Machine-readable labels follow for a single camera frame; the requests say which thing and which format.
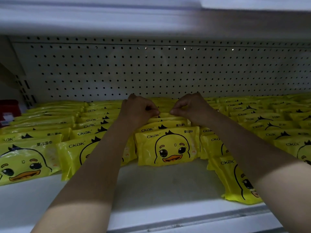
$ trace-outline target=perforated back panel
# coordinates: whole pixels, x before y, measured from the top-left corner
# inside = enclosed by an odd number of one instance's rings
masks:
[[[27,101],[281,95],[311,90],[310,43],[11,37]]]

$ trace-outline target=shelf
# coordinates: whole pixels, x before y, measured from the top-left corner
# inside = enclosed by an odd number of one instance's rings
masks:
[[[228,8],[222,3],[223,7],[219,3],[214,7]],[[230,11],[203,9],[199,0],[0,0],[0,4],[0,34],[5,35],[311,38],[311,13],[294,12],[299,10],[294,6],[283,12],[254,11],[260,7],[256,2],[235,4]],[[267,10],[269,5],[262,6]]]
[[[265,204],[243,205],[223,200],[224,188],[207,161],[164,167],[121,168],[110,231],[204,229],[208,232],[258,232],[281,227]],[[65,182],[60,175],[0,187],[0,233],[28,233]]]

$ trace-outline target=person's right arm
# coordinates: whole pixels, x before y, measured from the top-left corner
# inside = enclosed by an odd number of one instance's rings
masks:
[[[217,112],[199,93],[180,98],[170,112],[212,129],[290,233],[311,232],[311,166],[260,139]]]

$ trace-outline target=person's left arm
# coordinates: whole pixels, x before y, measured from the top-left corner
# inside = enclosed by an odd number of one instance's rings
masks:
[[[151,100],[133,94],[124,100],[117,120],[60,191],[32,233],[106,232],[127,140],[158,114]]]

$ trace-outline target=skin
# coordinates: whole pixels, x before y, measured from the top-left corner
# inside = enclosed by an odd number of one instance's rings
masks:
[[[56,196],[32,233],[106,232],[126,142],[136,129],[158,114],[151,100],[134,94],[124,100],[117,120]]]
[[[199,93],[180,98],[170,113],[208,127],[220,137],[288,232],[310,231],[310,165],[215,111]],[[158,114],[152,101],[130,95],[123,102],[118,119],[61,190],[32,233],[105,232],[126,141],[149,118]]]
[[[217,112],[199,93],[180,98],[170,113],[212,129],[284,228],[290,233],[310,232],[310,165]]]

